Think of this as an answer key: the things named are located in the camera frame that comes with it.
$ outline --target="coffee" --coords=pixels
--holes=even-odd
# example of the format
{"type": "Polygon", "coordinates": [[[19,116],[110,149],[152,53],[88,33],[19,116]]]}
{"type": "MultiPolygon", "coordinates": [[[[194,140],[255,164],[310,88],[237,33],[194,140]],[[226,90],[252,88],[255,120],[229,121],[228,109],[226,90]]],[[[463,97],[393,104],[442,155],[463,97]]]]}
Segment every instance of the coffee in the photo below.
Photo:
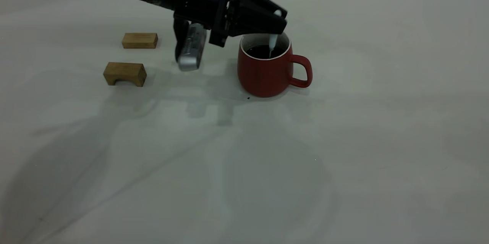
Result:
{"type": "Polygon", "coordinates": [[[254,58],[276,58],[285,52],[284,49],[274,48],[270,55],[270,48],[268,45],[257,45],[246,51],[246,53],[254,58]]]}

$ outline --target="white table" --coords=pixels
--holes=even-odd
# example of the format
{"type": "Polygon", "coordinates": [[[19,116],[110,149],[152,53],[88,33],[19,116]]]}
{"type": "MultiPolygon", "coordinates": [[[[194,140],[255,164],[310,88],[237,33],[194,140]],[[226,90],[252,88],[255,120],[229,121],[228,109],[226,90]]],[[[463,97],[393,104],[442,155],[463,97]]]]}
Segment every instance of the white table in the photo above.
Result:
{"type": "Polygon", "coordinates": [[[239,37],[178,71],[171,11],[0,0],[0,242],[487,243],[489,0],[273,1],[314,78],[260,99],[239,37]]]}

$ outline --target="wooden block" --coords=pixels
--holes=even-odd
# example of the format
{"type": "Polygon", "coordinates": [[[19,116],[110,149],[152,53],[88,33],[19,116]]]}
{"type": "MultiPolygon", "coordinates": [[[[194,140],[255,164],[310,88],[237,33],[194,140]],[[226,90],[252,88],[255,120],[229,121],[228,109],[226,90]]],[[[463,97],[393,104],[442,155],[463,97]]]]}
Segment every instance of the wooden block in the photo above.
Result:
{"type": "Polygon", "coordinates": [[[114,86],[117,80],[133,82],[136,86],[143,86],[146,80],[146,70],[142,63],[108,63],[104,77],[109,86],[114,86]]]}
{"type": "Polygon", "coordinates": [[[157,43],[156,33],[126,33],[122,39],[124,48],[156,48],[157,43]]]}

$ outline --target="wooden bridge block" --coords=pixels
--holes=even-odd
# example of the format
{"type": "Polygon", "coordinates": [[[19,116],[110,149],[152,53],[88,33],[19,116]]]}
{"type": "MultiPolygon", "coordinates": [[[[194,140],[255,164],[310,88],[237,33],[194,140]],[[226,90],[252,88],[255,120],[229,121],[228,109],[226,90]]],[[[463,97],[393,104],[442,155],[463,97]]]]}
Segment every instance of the wooden bridge block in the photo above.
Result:
{"type": "Polygon", "coordinates": [[[142,63],[108,63],[104,77],[109,86],[115,86],[117,80],[133,82],[136,86],[143,86],[146,80],[146,70],[142,63]]]}
{"type": "Polygon", "coordinates": [[[156,33],[126,33],[122,39],[124,48],[156,48],[157,43],[156,33]]]}

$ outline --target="robotic arm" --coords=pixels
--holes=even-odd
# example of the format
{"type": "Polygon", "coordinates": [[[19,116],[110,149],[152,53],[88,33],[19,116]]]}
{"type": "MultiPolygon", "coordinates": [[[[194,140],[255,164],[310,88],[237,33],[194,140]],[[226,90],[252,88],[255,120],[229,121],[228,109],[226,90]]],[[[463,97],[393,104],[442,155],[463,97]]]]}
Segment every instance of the robotic arm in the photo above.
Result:
{"type": "Polygon", "coordinates": [[[228,36],[281,34],[287,25],[287,11],[270,0],[143,1],[175,11],[175,56],[185,71],[199,68],[207,29],[211,30],[209,42],[224,47],[228,36]],[[274,14],[277,10],[281,16],[274,14]]]}

